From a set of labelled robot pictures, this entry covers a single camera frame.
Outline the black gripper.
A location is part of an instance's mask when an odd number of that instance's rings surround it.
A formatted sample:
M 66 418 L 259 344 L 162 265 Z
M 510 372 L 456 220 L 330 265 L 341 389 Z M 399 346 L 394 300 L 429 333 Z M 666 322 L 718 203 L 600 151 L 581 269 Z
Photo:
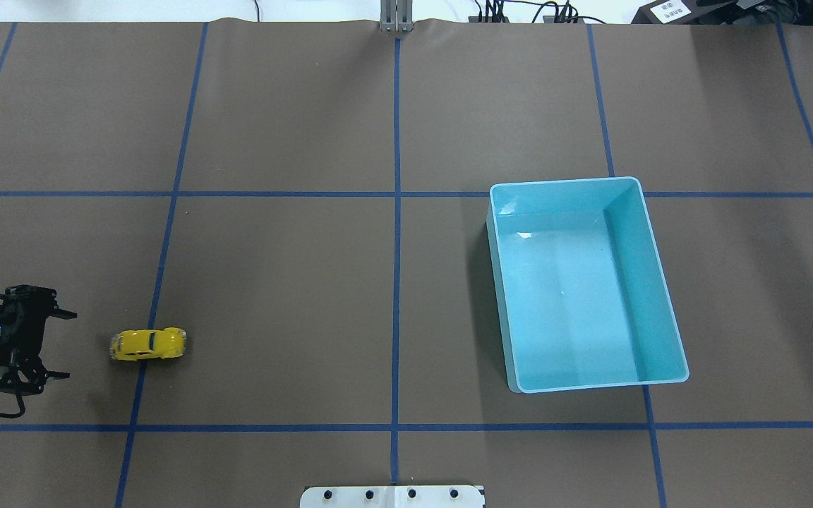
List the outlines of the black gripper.
M 13 349 L 39 356 L 49 318 L 73 320 L 77 313 L 59 308 L 57 291 L 49 287 L 10 286 L 0 294 L 0 365 Z

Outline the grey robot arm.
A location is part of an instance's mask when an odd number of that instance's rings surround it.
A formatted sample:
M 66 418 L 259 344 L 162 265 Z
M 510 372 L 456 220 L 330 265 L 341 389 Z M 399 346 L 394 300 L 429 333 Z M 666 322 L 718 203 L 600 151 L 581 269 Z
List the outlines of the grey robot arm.
M 39 361 L 49 318 L 77 317 L 59 306 L 54 289 L 33 285 L 6 287 L 0 293 L 0 366 Z

